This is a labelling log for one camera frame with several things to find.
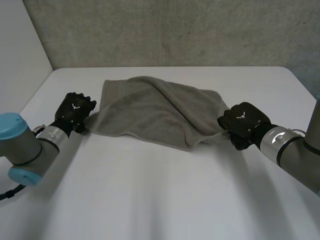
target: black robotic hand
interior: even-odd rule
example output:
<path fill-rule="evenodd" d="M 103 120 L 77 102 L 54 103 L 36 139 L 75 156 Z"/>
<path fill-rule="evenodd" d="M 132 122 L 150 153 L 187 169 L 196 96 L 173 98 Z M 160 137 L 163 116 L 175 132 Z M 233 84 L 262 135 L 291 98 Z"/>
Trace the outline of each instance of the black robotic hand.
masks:
<path fill-rule="evenodd" d="M 85 97 L 83 93 L 68 93 L 58 110 L 54 115 L 56 121 L 64 121 L 70 123 L 77 133 L 85 131 L 85 119 L 90 112 L 95 109 L 97 102 L 91 101 L 89 96 Z"/>
<path fill-rule="evenodd" d="M 252 141 L 252 133 L 260 125 L 271 125 L 270 119 L 248 102 L 234 105 L 217 119 L 218 124 L 230 133 L 230 140 L 237 150 L 247 149 Z"/>

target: table surface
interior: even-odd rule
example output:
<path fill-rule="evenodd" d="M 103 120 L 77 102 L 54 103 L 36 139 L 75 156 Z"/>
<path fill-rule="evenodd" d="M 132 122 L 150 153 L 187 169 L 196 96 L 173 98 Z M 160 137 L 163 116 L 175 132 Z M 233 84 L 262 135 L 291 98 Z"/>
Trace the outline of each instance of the table surface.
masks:
<path fill-rule="evenodd" d="M 316 103 L 282 67 L 117 67 L 54 71 L 21 115 L 50 124 L 68 92 L 100 102 L 104 80 L 152 76 L 250 102 L 306 130 Z M 0 161 L 0 192 L 16 184 Z M 1 240 L 320 239 L 320 199 L 255 146 L 184 152 L 132 136 L 73 133 L 45 177 L 0 202 Z"/>

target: gray towel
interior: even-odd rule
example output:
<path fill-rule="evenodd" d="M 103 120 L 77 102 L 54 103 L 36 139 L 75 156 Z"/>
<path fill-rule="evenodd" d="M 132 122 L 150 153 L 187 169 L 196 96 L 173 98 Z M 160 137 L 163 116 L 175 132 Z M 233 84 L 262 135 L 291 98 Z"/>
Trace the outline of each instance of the gray towel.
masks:
<path fill-rule="evenodd" d="M 150 76 L 106 80 L 99 112 L 86 126 L 95 134 L 136 138 L 184 151 L 199 142 L 219 143 L 228 133 L 217 118 L 228 107 L 212 90 L 200 90 Z"/>

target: light blue joint cap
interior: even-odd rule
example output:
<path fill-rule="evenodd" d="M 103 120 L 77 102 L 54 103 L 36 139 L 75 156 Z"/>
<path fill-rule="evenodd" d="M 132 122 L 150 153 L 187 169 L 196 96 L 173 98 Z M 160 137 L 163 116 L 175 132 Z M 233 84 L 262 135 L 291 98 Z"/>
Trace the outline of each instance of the light blue joint cap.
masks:
<path fill-rule="evenodd" d="M 25 185 L 25 186 L 35 186 L 42 179 L 41 176 L 35 174 L 31 171 L 19 169 L 19 168 L 10 168 L 8 172 L 9 178 L 14 182 Z"/>
<path fill-rule="evenodd" d="M 0 141 L 14 139 L 28 129 L 27 122 L 14 112 L 0 114 Z"/>

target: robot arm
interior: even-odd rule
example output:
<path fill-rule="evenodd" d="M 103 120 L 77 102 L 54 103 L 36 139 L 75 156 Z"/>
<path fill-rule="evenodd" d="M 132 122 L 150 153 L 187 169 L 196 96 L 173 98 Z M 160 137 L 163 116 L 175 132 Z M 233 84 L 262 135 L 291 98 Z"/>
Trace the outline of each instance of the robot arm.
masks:
<path fill-rule="evenodd" d="M 320 97 L 318 96 L 305 137 L 282 126 L 248 102 L 233 106 L 218 118 L 229 131 L 237 150 L 255 144 L 271 161 L 304 184 L 320 193 Z"/>
<path fill-rule="evenodd" d="M 55 120 L 39 134 L 32 132 L 17 113 L 0 114 L 0 157 L 6 157 L 12 167 L 8 176 L 23 186 L 35 186 L 68 142 L 72 131 L 83 133 L 84 120 L 97 102 L 90 97 L 68 93 Z"/>

